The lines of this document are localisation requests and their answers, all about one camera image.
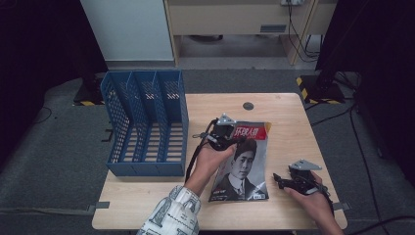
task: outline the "sleeve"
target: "sleeve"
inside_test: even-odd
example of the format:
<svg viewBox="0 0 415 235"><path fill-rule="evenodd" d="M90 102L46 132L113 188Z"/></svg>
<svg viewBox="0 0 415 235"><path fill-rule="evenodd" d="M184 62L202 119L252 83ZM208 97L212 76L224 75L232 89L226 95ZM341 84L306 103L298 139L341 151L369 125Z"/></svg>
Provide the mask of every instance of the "sleeve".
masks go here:
<svg viewBox="0 0 415 235"><path fill-rule="evenodd" d="M201 201L196 194L183 186L176 186L159 202L137 235L197 235L200 209Z"/></svg>

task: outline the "man's hair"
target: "man's hair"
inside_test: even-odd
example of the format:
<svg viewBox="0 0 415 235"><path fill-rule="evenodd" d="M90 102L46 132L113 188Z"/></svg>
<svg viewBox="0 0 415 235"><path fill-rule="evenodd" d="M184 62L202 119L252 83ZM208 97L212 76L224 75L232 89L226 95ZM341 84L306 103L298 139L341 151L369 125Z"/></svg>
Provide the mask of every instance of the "man's hair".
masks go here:
<svg viewBox="0 0 415 235"><path fill-rule="evenodd" d="M254 158L256 155L256 141L254 139L247 139L242 144L238 145L238 148L235 151L234 160L237 160L240 155L247 151L254 152Z"/></svg>

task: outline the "magazine cover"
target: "magazine cover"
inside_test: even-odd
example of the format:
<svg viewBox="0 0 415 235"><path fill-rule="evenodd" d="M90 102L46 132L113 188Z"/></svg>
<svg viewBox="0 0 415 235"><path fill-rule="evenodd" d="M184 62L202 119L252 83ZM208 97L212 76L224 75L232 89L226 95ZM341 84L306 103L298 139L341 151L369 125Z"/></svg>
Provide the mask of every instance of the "magazine cover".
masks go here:
<svg viewBox="0 0 415 235"><path fill-rule="evenodd" d="M232 137L245 136L235 155L218 169L209 201L256 201L268 199L265 160L270 122L238 121Z"/></svg>

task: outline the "gray carpet floor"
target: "gray carpet floor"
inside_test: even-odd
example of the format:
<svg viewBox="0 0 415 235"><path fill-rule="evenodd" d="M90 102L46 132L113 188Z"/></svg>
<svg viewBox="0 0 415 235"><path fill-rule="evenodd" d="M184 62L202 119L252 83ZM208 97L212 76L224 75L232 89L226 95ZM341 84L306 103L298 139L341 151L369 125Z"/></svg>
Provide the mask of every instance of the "gray carpet floor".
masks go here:
<svg viewBox="0 0 415 235"><path fill-rule="evenodd" d="M294 92L296 78L313 70L184 70L187 93ZM112 142L102 142L112 128L105 106L73 106L81 79L52 88L44 109L26 133L7 167L0 174L0 208L86 210L98 202L108 169L105 162ZM346 97L348 88L341 86ZM346 111L353 104L318 105L308 109L310 123ZM415 189L393 160L380 159L362 117L352 112L359 141L368 163L382 219L415 215ZM337 193L351 205L345 211L346 234L378 221L368 174L353 133L349 113L313 127ZM136 231L97 231L92 215L57 215L36 212L0 213L0 234L135 234ZM412 234L414 220L386 225L390 234ZM298 231L298 234L319 234ZM364 234L386 234L376 227Z"/></svg>

